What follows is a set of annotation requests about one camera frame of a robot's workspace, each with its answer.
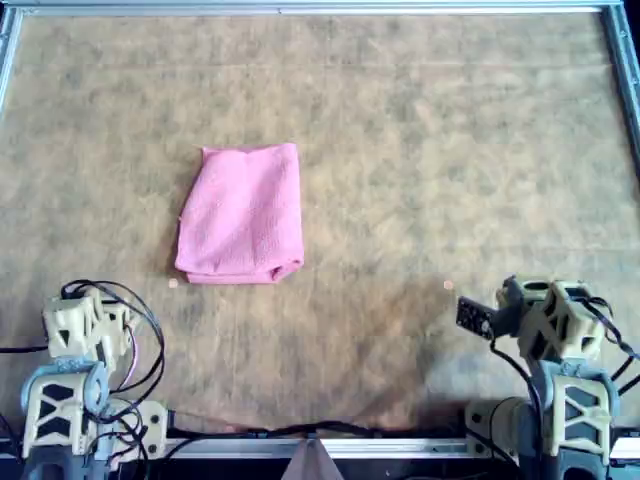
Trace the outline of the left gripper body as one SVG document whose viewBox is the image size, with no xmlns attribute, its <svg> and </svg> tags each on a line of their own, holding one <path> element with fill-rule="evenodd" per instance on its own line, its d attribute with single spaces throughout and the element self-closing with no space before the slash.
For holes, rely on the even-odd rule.
<svg viewBox="0 0 640 480">
<path fill-rule="evenodd" d="M 125 354 L 132 344 L 129 328 L 135 328 L 135 315 L 117 301 L 103 301 L 105 333 L 114 354 Z"/>
</svg>

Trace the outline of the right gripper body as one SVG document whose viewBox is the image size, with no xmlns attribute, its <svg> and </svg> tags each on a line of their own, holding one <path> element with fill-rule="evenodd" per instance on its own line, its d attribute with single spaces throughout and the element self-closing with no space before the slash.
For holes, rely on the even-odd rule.
<svg viewBox="0 0 640 480">
<path fill-rule="evenodd" d="M 548 323 L 544 308 L 550 282 L 542 279 L 518 279 L 517 285 L 522 296 L 517 341 L 519 346 L 532 346 L 541 329 Z"/>
</svg>

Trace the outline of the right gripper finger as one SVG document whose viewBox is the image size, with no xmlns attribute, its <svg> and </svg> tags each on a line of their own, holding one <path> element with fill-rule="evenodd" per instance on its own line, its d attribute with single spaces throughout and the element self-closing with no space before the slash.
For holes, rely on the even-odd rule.
<svg viewBox="0 0 640 480">
<path fill-rule="evenodd" d="M 522 316 L 524 294 L 520 280 L 512 275 L 504 280 L 501 290 L 501 308 L 509 320 L 509 326 L 518 326 Z"/>
</svg>

